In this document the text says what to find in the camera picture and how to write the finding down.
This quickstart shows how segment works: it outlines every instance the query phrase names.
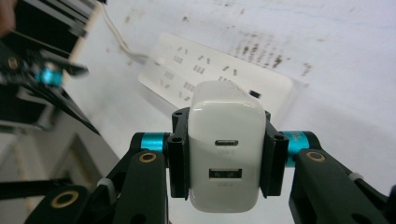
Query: cyan metal collar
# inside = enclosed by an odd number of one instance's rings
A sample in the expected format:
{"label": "cyan metal collar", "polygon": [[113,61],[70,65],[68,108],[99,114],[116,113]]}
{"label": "cyan metal collar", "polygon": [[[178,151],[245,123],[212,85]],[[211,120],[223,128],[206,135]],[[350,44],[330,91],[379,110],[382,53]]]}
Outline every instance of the cyan metal collar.
{"label": "cyan metal collar", "polygon": [[163,152],[163,138],[165,133],[144,133],[140,148]]}
{"label": "cyan metal collar", "polygon": [[310,148],[308,138],[305,133],[301,131],[282,133],[289,138],[289,156],[286,167],[294,167],[296,163],[294,159],[295,155],[303,148]]}

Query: wall outlet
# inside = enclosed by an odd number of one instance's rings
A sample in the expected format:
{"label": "wall outlet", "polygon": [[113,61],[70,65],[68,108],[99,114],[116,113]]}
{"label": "wall outlet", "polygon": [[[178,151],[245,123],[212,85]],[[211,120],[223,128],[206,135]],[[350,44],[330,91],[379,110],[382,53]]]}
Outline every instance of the wall outlet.
{"label": "wall outlet", "polygon": [[178,108],[191,106],[193,91],[208,80],[231,80],[250,93],[276,122],[293,89],[289,77],[188,39],[163,34],[139,81]]}

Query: white table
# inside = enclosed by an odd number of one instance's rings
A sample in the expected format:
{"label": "white table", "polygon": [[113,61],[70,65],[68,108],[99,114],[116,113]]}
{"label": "white table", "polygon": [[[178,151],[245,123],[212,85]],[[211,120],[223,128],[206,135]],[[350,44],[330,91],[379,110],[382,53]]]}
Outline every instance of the white table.
{"label": "white table", "polygon": [[[109,1],[132,49],[149,53],[163,32],[266,66],[304,87],[279,130],[309,130],[336,159],[384,194],[396,184],[396,3],[393,1]],[[90,74],[65,89],[122,157],[136,132],[171,132],[175,107],[137,81],[142,64],[118,47],[96,11],[73,61]],[[257,52],[243,53],[259,44]],[[280,56],[281,63],[276,64]],[[293,170],[283,196],[244,214],[217,215],[170,200],[173,223],[291,223]]]}

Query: usb-c port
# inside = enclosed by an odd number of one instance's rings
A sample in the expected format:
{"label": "usb-c port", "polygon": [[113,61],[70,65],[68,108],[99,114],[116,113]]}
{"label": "usb-c port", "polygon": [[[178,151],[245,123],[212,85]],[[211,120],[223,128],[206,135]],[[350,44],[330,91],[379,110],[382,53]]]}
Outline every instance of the usb-c port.
{"label": "usb-c port", "polygon": [[238,146],[238,140],[217,140],[215,145],[218,147],[235,147]]}

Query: power adapter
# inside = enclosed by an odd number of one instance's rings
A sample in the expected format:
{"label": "power adapter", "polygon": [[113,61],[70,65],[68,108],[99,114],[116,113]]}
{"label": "power adapter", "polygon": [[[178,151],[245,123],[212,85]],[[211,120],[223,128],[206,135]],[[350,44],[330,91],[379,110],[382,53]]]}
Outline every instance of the power adapter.
{"label": "power adapter", "polygon": [[190,199],[203,212],[239,213],[257,202],[265,111],[231,81],[197,85],[190,108]]}

